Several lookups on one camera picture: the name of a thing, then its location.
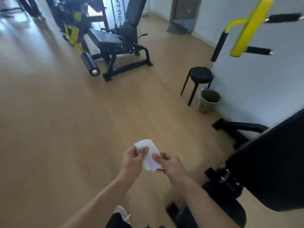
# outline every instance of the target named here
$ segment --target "trash can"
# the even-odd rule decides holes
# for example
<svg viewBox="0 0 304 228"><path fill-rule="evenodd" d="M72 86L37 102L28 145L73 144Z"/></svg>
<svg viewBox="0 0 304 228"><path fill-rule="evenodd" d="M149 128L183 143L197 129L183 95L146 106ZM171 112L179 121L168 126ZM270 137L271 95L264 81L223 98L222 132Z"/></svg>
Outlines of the trash can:
<svg viewBox="0 0 304 228"><path fill-rule="evenodd" d="M202 114L207 114L212 111L214 105L218 103L220 99L221 96L218 92L204 88L199 93L197 110Z"/></svg>

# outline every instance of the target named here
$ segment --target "white tissue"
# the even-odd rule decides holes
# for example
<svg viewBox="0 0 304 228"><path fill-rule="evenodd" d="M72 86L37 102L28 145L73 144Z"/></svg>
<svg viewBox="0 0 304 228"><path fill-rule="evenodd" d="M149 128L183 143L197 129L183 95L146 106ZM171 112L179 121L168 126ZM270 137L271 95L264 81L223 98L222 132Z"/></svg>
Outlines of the white tissue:
<svg viewBox="0 0 304 228"><path fill-rule="evenodd" d="M148 171L156 171L157 169L163 169L160 164L158 164L156 161L153 160L152 154L156 153L158 156L161 155L157 147L154 145L154 143L150 139L145 139L142 141L139 141L134 144L136 146L137 154L140 154L141 150L148 146L149 152L147 153L146 157L143 159L143 167Z"/></svg>

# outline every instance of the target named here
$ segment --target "hand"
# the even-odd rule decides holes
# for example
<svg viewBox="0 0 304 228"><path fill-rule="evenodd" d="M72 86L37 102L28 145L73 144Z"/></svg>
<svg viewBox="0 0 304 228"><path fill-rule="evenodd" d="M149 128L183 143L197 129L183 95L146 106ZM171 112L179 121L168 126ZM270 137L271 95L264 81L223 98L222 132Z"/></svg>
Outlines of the hand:
<svg viewBox="0 0 304 228"><path fill-rule="evenodd" d="M168 176L172 187L178 191L184 186L189 177L179 157L161 152L161 156L156 153L152 154L152 158L164 168L163 173Z"/></svg>
<svg viewBox="0 0 304 228"><path fill-rule="evenodd" d="M131 146L126 152L124 152L123 159L121 161L122 167L118 178L127 184L128 188L131 188L135 180L139 177L142 170L142 161L149 151L149 147L144 147L140 154L136 152L135 145Z"/></svg>

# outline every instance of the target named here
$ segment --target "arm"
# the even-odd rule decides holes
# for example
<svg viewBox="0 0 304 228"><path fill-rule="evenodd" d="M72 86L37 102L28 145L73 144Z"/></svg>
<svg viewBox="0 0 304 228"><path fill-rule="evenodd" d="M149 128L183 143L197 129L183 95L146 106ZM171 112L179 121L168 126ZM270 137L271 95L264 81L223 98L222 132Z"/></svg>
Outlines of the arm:
<svg viewBox="0 0 304 228"><path fill-rule="evenodd" d="M139 155L136 147L130 147L123 156L122 168L117 178L97 196L73 215L62 228L101 228L105 227L116 206L132 187L142 170L142 160L149 148L145 147Z"/></svg>
<svg viewBox="0 0 304 228"><path fill-rule="evenodd" d="M185 199L199 228L239 228L186 172L180 159L167 153L153 159L162 165L172 187Z"/></svg>

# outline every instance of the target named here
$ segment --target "person's right hand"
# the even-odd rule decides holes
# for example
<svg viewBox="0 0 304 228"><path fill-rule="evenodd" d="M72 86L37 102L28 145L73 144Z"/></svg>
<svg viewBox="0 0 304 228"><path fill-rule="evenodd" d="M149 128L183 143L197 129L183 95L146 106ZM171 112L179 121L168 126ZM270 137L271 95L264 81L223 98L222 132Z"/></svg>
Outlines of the person's right hand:
<svg viewBox="0 0 304 228"><path fill-rule="evenodd" d="M162 165L164 168L162 171L168 176L172 187L177 190L179 190L189 178L189 175L179 157L161 152L161 156L153 153L152 158L154 161Z"/></svg>

